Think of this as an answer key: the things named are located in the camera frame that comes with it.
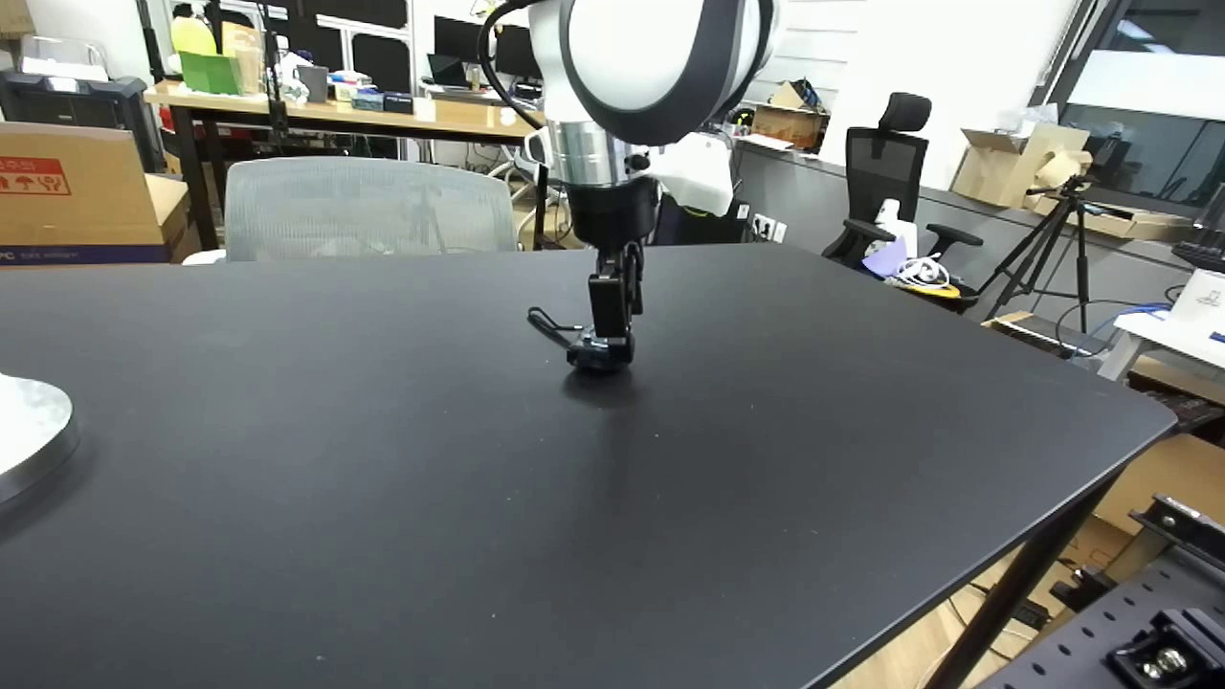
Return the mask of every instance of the black office chair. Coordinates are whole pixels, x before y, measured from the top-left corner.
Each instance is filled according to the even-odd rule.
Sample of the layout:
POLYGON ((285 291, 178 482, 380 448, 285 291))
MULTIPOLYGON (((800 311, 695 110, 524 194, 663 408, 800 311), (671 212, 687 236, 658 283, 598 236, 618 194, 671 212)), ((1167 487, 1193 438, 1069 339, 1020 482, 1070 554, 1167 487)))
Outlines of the black office chair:
POLYGON ((737 208, 723 218, 687 214, 676 200, 663 194, 656 214, 656 244, 737 244, 746 241, 737 208))
MULTIPOLYGON (((875 125, 851 125, 847 129, 847 193, 851 193, 851 218, 842 223, 838 241, 821 251, 853 273, 865 273, 862 260, 874 241, 893 241, 875 226, 880 203, 894 200, 898 218, 916 223, 920 212, 920 181, 925 162, 925 138, 909 138, 908 129, 921 129, 930 117, 930 99, 909 90, 893 90, 889 107, 875 125)), ((925 226, 932 233, 930 251, 946 258, 952 244, 985 244, 985 236, 952 230, 952 226, 925 226)), ((948 311, 975 306, 975 295, 962 288, 962 300, 932 300, 948 311)))

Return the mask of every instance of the clutter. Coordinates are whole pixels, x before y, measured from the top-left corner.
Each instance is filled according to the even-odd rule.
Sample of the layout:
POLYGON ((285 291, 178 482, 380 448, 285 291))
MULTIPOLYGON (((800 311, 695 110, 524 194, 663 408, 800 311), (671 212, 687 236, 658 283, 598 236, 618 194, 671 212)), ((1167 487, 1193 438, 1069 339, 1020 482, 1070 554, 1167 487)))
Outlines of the clutter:
POLYGON ((222 53, 211 27, 197 15, 172 20, 172 51, 178 53, 190 90, 265 90, 265 41, 242 15, 222 23, 222 53))
MULTIPOLYGON (((1056 200, 1031 194, 1020 212, 1043 218, 1052 208, 1056 200)), ((1126 203, 1111 203, 1111 212, 1086 203, 1086 214, 1083 214, 1083 230, 1100 236, 1117 236, 1117 241, 1174 241, 1186 226, 1191 226, 1186 214, 1163 214, 1163 212, 1143 212, 1126 203)))
POLYGON ((326 102, 329 99, 329 69, 298 64, 293 82, 305 88, 305 102, 326 102))
POLYGON ((952 283, 952 273, 941 263, 941 258, 920 258, 885 283, 925 295, 925 300, 952 300, 952 301, 962 300, 962 288, 952 283))
POLYGON ((1015 212, 1024 212, 1024 193, 1040 187, 1032 181, 1056 153, 1069 153, 1070 162, 1078 162, 1086 145, 1086 129, 1069 129, 1069 125, 1037 125, 1031 138, 1012 138, 994 129, 962 129, 962 134, 968 141, 968 153, 952 177, 952 193, 990 208, 1015 208, 1015 212))
POLYGON ((1037 168, 1032 187, 1063 187, 1070 177, 1083 177, 1092 162, 1086 148, 1052 148, 1037 168))
POLYGON ((358 84, 373 84, 373 82, 366 74, 338 69, 338 74, 329 74, 329 88, 338 88, 338 84, 358 88, 358 84))
POLYGON ((1020 107, 1020 110, 1003 110, 994 134, 1032 138, 1037 125, 1056 125, 1056 121, 1061 121, 1061 107, 1056 102, 1020 107))
POLYGON ((818 153, 829 113, 807 82, 786 82, 764 107, 754 110, 749 134, 789 141, 800 153, 818 153))
POLYGON ((1186 334, 1209 334, 1218 339, 1218 329, 1225 329, 1225 274, 1193 273, 1170 311, 1170 321, 1186 334))
POLYGON ((278 84, 278 99, 291 107, 310 102, 310 88, 302 84, 302 69, 315 69, 315 61, 285 53, 285 41, 282 41, 282 53, 274 61, 274 84, 278 84))
POLYGON ((0 125, 0 263, 145 263, 194 250, 187 187, 126 129, 0 125))
POLYGON ((874 241, 862 263, 889 279, 920 258, 920 226, 898 218, 898 200, 880 203, 875 226, 893 233, 893 241, 874 241))
POLYGON ((382 110, 412 113, 412 90, 382 90, 382 110))
POLYGON ((382 110, 382 90, 354 90, 352 110, 382 110))
POLYGON ((75 82, 108 82, 108 53, 95 41, 26 36, 24 74, 46 78, 54 90, 75 90, 75 82))

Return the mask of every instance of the desk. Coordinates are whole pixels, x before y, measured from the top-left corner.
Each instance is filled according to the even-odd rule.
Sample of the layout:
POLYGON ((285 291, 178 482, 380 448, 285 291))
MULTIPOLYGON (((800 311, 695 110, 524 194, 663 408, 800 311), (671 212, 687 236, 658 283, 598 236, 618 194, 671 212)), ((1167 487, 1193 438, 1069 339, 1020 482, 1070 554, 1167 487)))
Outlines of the desk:
POLYGON ((1225 408, 1225 366, 1186 358, 1179 351, 1143 351, 1134 358, 1130 378, 1143 378, 1225 408))
POLYGON ((774 244, 650 250, 634 366, 570 378, 524 306, 588 260, 0 274, 0 362, 79 404, 3 685, 826 685, 1170 427, 774 244))
MULTIPOLYGON (((208 153, 215 156, 215 172, 222 181, 219 121, 268 125, 268 99, 208 94, 177 84, 157 84, 149 88, 149 102, 169 107, 177 117, 177 129, 182 138, 178 163, 190 193, 190 218, 197 230, 197 244, 219 250, 219 223, 211 212, 204 162, 187 141, 204 134, 208 153)), ((398 110, 342 110, 338 102, 302 102, 302 107, 285 107, 285 113, 291 113, 291 129, 372 134, 372 138, 449 138, 449 141, 515 145, 527 134, 527 125, 515 117, 501 121, 501 107, 453 102, 453 99, 435 99, 435 117, 418 117, 398 110)))
POLYGON ((1170 347, 1170 351, 1191 355, 1197 362, 1225 366, 1220 339, 1209 339, 1209 337, 1197 337, 1197 334, 1170 325, 1163 311, 1161 314, 1120 314, 1112 321, 1112 329, 1117 329, 1112 347, 1100 366, 1103 378, 1120 378, 1143 346, 1161 346, 1161 347, 1170 347))

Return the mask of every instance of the office chair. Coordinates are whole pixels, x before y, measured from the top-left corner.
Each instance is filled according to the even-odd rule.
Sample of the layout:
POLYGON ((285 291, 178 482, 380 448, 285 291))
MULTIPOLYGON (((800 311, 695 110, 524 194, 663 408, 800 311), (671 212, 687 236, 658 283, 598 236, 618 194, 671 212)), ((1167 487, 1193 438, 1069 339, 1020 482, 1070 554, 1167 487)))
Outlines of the office chair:
MULTIPOLYGON (((851 194, 851 218, 842 223, 838 241, 821 251, 826 260, 838 260, 853 273, 865 273, 862 260, 874 241, 893 241, 875 226, 880 203, 894 200, 898 218, 916 223, 920 212, 920 181, 925 162, 925 138, 916 138, 909 129, 921 129, 930 117, 930 99, 909 90, 893 90, 889 107, 875 125, 851 125, 847 129, 847 194, 851 194)), ((932 233, 930 251, 946 258, 952 244, 985 244, 985 236, 952 230, 952 226, 925 226, 932 233)), ((962 300, 932 300, 948 311, 968 311, 975 295, 962 288, 962 300)))
POLYGON ((650 244, 737 244, 746 218, 737 203, 723 218, 687 214, 676 200, 663 194, 650 244))
POLYGON ((1225 182, 1202 203, 1193 230, 1193 236, 1174 244, 1174 258, 1204 273, 1225 273, 1225 182))
POLYGON ((496 181, 372 156, 273 156, 228 168, 225 260, 513 251, 496 181))

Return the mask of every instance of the gray chair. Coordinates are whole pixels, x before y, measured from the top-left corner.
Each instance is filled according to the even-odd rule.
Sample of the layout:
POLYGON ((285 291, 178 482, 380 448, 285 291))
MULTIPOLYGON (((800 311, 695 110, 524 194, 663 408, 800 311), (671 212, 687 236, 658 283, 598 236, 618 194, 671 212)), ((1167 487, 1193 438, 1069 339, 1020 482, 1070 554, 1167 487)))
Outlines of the gray chair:
POLYGON ((513 251, 496 181, 372 156, 273 156, 228 168, 225 260, 513 251))

